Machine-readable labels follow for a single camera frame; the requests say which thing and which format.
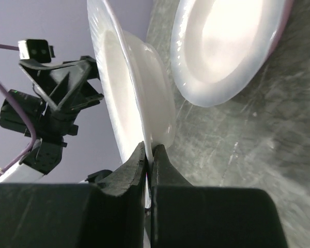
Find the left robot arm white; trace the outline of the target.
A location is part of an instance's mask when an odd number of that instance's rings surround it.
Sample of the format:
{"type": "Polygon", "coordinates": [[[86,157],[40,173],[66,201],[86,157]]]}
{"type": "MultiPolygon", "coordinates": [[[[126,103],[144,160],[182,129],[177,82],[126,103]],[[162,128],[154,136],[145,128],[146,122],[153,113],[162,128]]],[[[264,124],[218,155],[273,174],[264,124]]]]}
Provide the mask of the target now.
{"type": "Polygon", "coordinates": [[[0,169],[0,183],[35,182],[51,172],[61,162],[67,145],[64,136],[78,133],[74,122],[80,111],[98,105],[104,97],[88,82],[99,78],[96,60],[89,56],[56,66],[45,66],[33,59],[21,60],[19,65],[31,79],[37,95],[9,90],[28,123],[5,100],[0,126],[33,141],[11,166],[0,169]]]}

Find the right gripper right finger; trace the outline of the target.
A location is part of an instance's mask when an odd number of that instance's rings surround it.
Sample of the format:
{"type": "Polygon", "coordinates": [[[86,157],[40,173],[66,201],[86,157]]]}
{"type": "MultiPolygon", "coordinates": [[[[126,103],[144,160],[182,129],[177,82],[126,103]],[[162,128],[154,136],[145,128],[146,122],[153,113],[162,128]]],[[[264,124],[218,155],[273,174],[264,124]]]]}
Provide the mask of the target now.
{"type": "Polygon", "coordinates": [[[152,247],[287,247],[270,195],[256,188],[197,187],[154,151],[152,247]]]}

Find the pale grey large plate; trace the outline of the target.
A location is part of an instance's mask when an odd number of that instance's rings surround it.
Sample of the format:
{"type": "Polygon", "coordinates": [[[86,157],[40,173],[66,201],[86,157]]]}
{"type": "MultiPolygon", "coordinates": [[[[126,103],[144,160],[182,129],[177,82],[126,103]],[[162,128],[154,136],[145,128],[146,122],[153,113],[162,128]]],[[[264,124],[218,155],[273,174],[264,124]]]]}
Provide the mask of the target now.
{"type": "Polygon", "coordinates": [[[211,107],[242,91],[274,51],[292,1],[180,1],[170,59],[181,95],[211,107]]]}

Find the white plate blue rim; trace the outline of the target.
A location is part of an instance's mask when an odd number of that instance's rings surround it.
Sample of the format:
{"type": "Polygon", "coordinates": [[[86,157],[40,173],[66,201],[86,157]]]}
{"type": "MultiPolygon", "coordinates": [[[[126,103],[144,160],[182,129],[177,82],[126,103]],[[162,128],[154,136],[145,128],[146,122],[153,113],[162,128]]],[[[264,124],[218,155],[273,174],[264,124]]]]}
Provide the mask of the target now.
{"type": "Polygon", "coordinates": [[[144,143],[149,165],[176,133],[174,96],[155,48],[123,30],[108,1],[88,1],[92,45],[122,162],[144,143]]]}

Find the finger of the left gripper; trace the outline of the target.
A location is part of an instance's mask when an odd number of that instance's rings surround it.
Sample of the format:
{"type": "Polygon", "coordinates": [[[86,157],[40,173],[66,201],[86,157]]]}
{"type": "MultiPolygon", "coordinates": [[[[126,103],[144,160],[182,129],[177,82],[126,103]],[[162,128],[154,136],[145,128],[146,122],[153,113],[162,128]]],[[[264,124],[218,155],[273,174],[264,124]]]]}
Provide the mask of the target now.
{"type": "Polygon", "coordinates": [[[61,82],[67,82],[72,87],[98,78],[97,63],[89,56],[56,66],[45,66],[34,59],[21,60],[19,65],[34,84],[39,85],[47,94],[61,82]]]}

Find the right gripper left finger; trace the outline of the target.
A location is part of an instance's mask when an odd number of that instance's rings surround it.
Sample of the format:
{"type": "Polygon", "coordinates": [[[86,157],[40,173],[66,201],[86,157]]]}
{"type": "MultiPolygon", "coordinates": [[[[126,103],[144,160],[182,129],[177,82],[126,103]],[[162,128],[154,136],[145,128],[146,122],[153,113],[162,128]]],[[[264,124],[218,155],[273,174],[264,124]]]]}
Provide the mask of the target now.
{"type": "Polygon", "coordinates": [[[99,183],[0,183],[0,247],[142,247],[145,146],[99,183]]]}

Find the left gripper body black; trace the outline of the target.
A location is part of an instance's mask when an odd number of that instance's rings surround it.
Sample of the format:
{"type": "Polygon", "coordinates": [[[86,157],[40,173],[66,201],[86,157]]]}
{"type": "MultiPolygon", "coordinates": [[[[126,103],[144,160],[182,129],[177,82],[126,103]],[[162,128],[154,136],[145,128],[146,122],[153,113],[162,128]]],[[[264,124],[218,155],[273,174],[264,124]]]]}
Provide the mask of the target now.
{"type": "Polygon", "coordinates": [[[68,86],[67,82],[61,82],[48,94],[39,85],[34,84],[33,89],[47,105],[41,118],[43,127],[55,136],[76,136],[79,127],[75,120],[78,114],[86,108],[100,104],[104,98],[104,95],[88,82],[72,87],[68,86]]]}

